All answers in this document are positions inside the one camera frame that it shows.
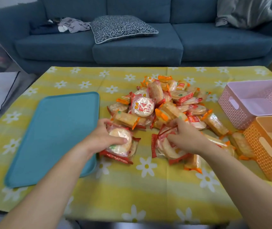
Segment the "crumpled gray cloth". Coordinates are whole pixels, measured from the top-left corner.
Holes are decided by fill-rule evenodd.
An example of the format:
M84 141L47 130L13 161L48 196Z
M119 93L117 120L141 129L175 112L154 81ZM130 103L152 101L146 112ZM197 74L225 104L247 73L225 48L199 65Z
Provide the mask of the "crumpled gray cloth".
M272 0L218 0L216 26L252 29L272 20Z
M58 26L66 26L70 33L90 30L90 25L88 23L74 18L64 18L60 21Z

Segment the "sofa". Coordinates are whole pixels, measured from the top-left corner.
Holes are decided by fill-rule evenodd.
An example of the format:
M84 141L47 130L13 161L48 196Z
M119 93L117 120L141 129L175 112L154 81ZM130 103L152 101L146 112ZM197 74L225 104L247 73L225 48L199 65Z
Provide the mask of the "sofa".
M30 35L30 22L133 15L159 31L95 44L91 30ZM268 66L272 21L254 30L215 27L217 0L37 0L0 9L0 44L27 73L51 66Z

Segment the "person's left hand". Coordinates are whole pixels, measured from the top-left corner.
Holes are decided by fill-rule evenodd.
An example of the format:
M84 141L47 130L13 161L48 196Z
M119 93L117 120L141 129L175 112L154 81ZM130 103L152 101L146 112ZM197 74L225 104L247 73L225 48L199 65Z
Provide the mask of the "person's left hand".
M98 120L97 127L84 140L78 143L74 149L93 155L111 145L123 145L127 140L123 137L111 136L106 130L106 123L111 123L109 119Z

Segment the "gray satin pillow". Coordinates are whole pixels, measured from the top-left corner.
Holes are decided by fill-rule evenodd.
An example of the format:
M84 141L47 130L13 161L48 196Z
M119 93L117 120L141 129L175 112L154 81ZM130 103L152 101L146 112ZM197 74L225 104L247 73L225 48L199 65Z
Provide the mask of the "gray satin pillow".
M130 15L105 15L90 23L96 44L112 40L158 34L149 24Z
M272 20L272 0L218 0L216 26L252 29Z

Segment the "hand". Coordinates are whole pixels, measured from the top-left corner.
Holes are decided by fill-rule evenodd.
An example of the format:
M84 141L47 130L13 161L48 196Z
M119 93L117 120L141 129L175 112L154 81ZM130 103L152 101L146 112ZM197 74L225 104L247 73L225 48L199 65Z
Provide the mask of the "hand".
M167 138L180 149L201 156L211 146L211 142L203 134L182 119L176 118L170 125L177 125L179 134L169 134Z
M127 140L123 137L111 136L106 130L106 123L110 123L109 119L98 120L97 127L84 140L75 146L75 149L88 153L92 156L111 145L123 145Z

